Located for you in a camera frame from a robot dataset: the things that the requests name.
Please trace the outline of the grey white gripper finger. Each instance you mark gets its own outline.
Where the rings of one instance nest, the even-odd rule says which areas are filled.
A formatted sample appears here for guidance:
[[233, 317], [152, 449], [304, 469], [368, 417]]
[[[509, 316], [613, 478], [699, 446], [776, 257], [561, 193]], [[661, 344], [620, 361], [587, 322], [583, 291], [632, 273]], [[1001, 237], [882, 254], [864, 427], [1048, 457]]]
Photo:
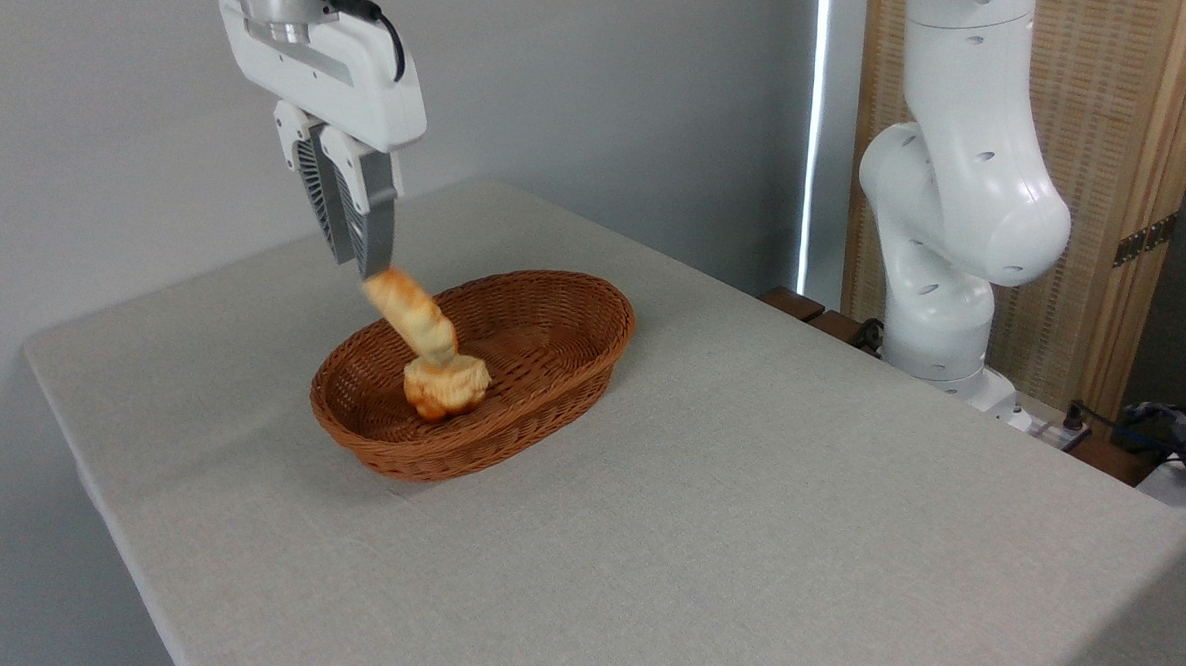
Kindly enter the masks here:
[[374, 149], [345, 133], [327, 126], [319, 134], [319, 143], [334, 169], [352, 246], [350, 258], [358, 265], [359, 278], [368, 278], [391, 263], [398, 164], [391, 152]]
[[318, 220], [323, 238], [339, 264], [355, 260], [353, 239], [347, 228], [345, 207], [337, 184], [334, 164], [323, 152], [321, 133], [327, 122], [301, 110], [287, 100], [279, 100], [274, 108], [283, 158], [301, 179], [311, 211]]

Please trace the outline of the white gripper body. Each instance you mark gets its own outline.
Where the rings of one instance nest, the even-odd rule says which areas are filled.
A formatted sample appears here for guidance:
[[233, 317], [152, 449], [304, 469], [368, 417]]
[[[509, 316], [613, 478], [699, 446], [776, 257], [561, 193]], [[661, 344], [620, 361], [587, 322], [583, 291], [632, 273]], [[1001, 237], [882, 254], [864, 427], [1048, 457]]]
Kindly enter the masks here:
[[217, 2], [253, 84], [380, 152], [427, 132], [416, 65], [374, 0]]

